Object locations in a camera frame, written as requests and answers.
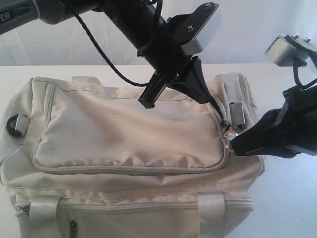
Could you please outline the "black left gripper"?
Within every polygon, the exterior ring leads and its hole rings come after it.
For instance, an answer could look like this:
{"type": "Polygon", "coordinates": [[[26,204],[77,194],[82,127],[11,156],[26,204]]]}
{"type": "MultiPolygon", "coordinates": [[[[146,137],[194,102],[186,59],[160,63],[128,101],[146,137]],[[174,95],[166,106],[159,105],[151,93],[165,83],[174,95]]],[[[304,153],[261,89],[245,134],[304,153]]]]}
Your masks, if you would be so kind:
{"type": "Polygon", "coordinates": [[[200,58],[195,56],[191,59],[172,37],[157,37],[152,41],[140,38],[136,40],[136,49],[137,55],[144,57],[155,69],[138,99],[146,109],[155,107],[165,88],[183,93],[199,104],[211,100],[200,58]]]}

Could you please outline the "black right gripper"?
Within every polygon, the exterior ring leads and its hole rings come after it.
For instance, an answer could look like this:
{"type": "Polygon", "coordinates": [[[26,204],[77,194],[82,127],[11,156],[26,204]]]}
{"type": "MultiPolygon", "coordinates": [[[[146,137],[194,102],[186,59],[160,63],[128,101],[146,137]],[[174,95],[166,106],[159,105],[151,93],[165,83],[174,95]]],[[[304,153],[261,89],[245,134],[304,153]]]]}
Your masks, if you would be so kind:
{"type": "Polygon", "coordinates": [[[317,87],[294,86],[285,90],[283,96],[285,103],[281,111],[269,110],[252,128],[231,140],[237,156],[270,155],[291,159],[301,153],[317,155],[317,87]],[[281,148],[263,145],[260,136],[260,131],[273,125],[276,119],[281,148]]]}

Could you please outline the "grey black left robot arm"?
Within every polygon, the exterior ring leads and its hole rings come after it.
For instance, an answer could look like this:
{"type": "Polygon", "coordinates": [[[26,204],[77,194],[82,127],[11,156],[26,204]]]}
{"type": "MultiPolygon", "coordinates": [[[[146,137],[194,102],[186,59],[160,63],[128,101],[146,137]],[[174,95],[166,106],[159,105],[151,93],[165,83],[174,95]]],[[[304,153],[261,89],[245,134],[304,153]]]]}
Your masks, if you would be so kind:
{"type": "Polygon", "coordinates": [[[55,25],[76,18],[92,44],[106,57],[88,26],[81,18],[87,11],[103,12],[154,69],[147,83],[129,81],[142,87],[139,102],[147,109],[154,107],[164,89],[181,92],[199,104],[213,98],[207,89],[198,57],[203,47],[196,39],[219,10],[219,5],[207,2],[194,12],[165,20],[161,16],[160,0],[3,0],[0,3],[0,31],[6,33],[39,19],[55,25]]]}

